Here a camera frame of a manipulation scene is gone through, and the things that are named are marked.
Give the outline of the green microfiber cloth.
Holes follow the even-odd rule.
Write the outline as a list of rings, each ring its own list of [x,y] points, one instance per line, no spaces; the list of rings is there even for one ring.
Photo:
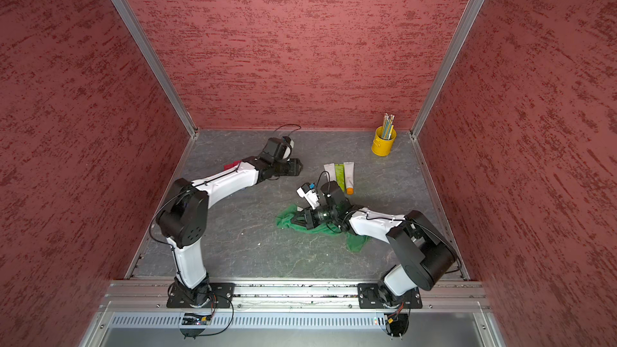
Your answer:
[[[306,227],[294,222],[294,219],[297,214],[300,214],[300,212],[301,210],[297,205],[287,207],[283,212],[276,216],[276,227],[279,229],[291,229],[309,235],[324,235],[330,237],[343,236],[345,238],[347,250],[353,253],[361,252],[363,247],[365,247],[371,240],[368,236],[358,236],[352,234],[351,232],[335,230],[329,224],[320,224],[316,228],[307,229]]]

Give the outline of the white tube orange cap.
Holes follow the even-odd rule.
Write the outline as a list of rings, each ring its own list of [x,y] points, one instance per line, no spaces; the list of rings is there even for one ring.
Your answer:
[[[344,162],[344,175],[345,175],[345,191],[348,195],[354,193],[354,163]]]

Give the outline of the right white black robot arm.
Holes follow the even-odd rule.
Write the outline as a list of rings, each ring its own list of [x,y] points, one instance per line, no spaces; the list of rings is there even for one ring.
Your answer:
[[[415,289],[432,290],[451,267],[460,265],[450,242],[418,210],[388,215],[341,203],[305,208],[293,215],[291,223],[307,230],[324,226],[389,244],[398,264],[382,276],[376,288],[379,302],[389,308],[400,306],[405,295]]]

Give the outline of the green tube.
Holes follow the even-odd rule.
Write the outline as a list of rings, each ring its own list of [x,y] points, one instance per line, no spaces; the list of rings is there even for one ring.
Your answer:
[[[336,175],[337,184],[339,185],[339,187],[342,189],[343,192],[346,192],[345,168],[343,164],[335,165],[335,175]]]

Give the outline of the white tube red cap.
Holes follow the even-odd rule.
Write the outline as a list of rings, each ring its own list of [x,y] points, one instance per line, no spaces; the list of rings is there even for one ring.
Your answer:
[[[328,174],[331,182],[337,181],[336,165],[334,163],[324,164],[324,171]]]

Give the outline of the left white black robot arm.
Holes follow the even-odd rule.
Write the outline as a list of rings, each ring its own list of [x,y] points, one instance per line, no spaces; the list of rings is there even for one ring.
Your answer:
[[[235,167],[194,181],[176,180],[165,202],[154,215],[174,257],[176,275],[167,306],[202,308],[214,299],[210,278],[202,260],[201,239],[207,229],[209,209],[226,197],[276,177],[295,177],[302,163],[298,158],[266,162],[248,157]]]

